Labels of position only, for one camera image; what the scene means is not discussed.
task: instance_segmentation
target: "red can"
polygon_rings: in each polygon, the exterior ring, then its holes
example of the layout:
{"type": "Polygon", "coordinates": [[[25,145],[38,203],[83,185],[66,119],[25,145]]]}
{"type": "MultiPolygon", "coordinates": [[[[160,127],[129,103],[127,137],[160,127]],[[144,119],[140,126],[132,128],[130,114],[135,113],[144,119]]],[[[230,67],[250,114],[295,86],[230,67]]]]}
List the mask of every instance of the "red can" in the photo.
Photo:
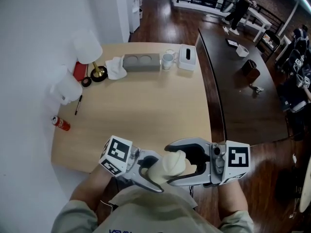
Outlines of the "red can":
{"type": "Polygon", "coordinates": [[[70,123],[66,122],[65,120],[59,118],[58,116],[52,117],[52,124],[64,131],[70,130],[70,123]]]}

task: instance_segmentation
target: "pen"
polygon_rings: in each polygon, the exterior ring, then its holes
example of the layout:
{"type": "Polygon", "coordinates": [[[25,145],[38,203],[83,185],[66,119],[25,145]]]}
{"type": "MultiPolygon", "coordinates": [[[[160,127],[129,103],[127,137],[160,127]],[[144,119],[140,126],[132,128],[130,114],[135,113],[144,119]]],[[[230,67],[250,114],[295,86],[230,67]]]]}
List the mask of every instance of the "pen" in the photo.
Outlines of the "pen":
{"type": "Polygon", "coordinates": [[[78,110],[79,110],[79,107],[80,107],[81,100],[82,100],[82,95],[81,95],[81,96],[80,96],[80,98],[79,98],[79,102],[78,102],[78,105],[77,105],[77,109],[76,109],[76,112],[74,113],[74,115],[77,115],[77,113],[78,113],[78,110]]]}

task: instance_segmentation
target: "white lampshade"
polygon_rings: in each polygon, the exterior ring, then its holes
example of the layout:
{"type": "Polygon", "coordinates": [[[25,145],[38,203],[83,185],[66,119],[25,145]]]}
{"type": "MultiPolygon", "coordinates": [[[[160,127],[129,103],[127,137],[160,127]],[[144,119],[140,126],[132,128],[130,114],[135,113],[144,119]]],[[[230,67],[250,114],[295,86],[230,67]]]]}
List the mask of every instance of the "white lampshade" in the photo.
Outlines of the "white lampshade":
{"type": "Polygon", "coordinates": [[[91,30],[77,32],[73,39],[73,45],[78,61],[82,64],[92,63],[103,54],[103,49],[91,30]]]}

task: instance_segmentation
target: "person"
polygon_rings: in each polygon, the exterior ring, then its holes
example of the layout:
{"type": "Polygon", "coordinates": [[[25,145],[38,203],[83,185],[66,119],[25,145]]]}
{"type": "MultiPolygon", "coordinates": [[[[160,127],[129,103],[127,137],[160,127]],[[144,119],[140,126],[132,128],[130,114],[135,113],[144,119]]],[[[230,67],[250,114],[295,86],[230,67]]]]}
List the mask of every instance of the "person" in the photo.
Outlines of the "person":
{"type": "Polygon", "coordinates": [[[219,230],[195,212],[193,208],[197,204],[185,189],[167,183],[166,186],[161,185],[165,190],[163,193],[147,191],[136,185],[122,190],[110,201],[118,207],[97,226],[95,212],[110,179],[110,173],[97,166],[76,187],[70,201],[57,216],[52,233],[253,232],[254,223],[237,180],[218,186],[222,220],[219,230]]]}
{"type": "Polygon", "coordinates": [[[307,39],[307,45],[304,46],[303,48],[308,49],[310,46],[310,41],[308,38],[308,28],[306,25],[302,25],[301,29],[295,29],[292,33],[291,33],[291,37],[293,38],[291,44],[288,45],[288,47],[286,48],[285,52],[283,53],[283,55],[279,58],[279,60],[276,62],[276,68],[279,69],[280,67],[282,67],[282,65],[284,64],[284,62],[289,58],[290,54],[292,53],[292,51],[295,49],[295,42],[297,39],[299,39],[301,36],[303,36],[304,39],[307,39]]]}
{"type": "Polygon", "coordinates": [[[232,33],[240,35],[237,31],[237,25],[244,16],[244,14],[247,12],[249,5],[253,5],[254,7],[256,7],[257,3],[254,0],[239,0],[236,4],[235,11],[229,14],[226,18],[222,19],[222,22],[227,25],[230,25],[230,21],[233,20],[230,28],[230,31],[232,33]]]}

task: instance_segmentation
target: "white cloth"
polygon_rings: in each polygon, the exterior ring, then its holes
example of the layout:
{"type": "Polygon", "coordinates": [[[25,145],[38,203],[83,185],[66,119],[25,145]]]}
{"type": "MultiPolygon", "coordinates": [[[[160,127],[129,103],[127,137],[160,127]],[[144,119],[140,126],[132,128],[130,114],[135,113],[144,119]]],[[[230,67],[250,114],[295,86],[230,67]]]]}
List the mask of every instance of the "white cloth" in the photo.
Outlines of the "white cloth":
{"type": "Polygon", "coordinates": [[[124,57],[114,57],[112,60],[106,61],[108,79],[119,80],[127,75],[126,70],[123,68],[123,59],[124,57]]]}

